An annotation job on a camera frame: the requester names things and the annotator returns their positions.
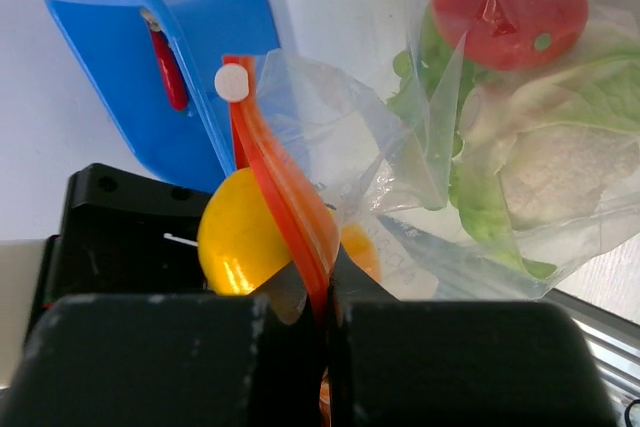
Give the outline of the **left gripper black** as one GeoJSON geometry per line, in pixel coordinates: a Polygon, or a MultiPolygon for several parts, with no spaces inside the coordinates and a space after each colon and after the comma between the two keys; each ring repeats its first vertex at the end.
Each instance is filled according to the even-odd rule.
{"type": "Polygon", "coordinates": [[[210,296],[196,234],[211,196],[93,163],[68,180],[45,241],[26,331],[57,302],[95,295],[127,319],[151,296],[210,296]]]}

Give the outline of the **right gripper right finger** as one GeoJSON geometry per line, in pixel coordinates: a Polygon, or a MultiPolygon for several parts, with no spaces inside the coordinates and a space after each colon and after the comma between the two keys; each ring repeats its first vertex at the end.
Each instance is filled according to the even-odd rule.
{"type": "Polygon", "coordinates": [[[328,370],[335,426],[612,426],[577,324],[536,301],[400,301],[340,252],[328,370]]]}

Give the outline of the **white green toy cabbage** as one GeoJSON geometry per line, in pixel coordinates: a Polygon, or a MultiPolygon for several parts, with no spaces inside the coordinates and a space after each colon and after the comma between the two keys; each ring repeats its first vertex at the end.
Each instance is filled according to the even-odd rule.
{"type": "Polygon", "coordinates": [[[639,29],[599,6],[546,66],[498,71],[426,9],[393,63],[402,137],[374,210],[442,239],[454,262],[546,282],[639,230],[639,29]]]}

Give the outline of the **clear zip top bag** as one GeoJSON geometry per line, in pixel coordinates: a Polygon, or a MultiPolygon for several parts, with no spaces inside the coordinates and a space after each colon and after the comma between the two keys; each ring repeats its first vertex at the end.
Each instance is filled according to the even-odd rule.
{"type": "Polygon", "coordinates": [[[336,426],[612,426],[583,336],[540,302],[357,297],[348,222],[457,219],[408,238],[425,265],[549,285],[579,235],[636,212],[639,0],[408,0],[399,89],[273,50],[228,56],[247,169],[328,331],[336,426]]]}

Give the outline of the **yellow toy mango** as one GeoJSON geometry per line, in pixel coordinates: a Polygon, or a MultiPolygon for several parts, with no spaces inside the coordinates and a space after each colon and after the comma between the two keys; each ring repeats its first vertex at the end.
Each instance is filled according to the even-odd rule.
{"type": "Polygon", "coordinates": [[[249,167],[225,179],[209,200],[197,233],[209,287],[219,295],[249,295],[293,261],[249,167]]]}

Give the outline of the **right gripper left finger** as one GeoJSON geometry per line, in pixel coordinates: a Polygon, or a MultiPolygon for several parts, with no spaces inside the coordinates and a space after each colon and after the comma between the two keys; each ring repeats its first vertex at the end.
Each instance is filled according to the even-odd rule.
{"type": "Polygon", "coordinates": [[[323,345],[296,269],[249,296],[66,296],[39,319],[5,426],[318,426],[323,345]]]}

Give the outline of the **red orange toy mango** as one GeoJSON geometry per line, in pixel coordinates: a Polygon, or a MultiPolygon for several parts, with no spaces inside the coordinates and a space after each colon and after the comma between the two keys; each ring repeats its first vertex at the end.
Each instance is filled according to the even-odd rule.
{"type": "Polygon", "coordinates": [[[434,23],[472,61],[503,71],[545,65],[583,33],[588,0],[431,0],[434,23]]]}

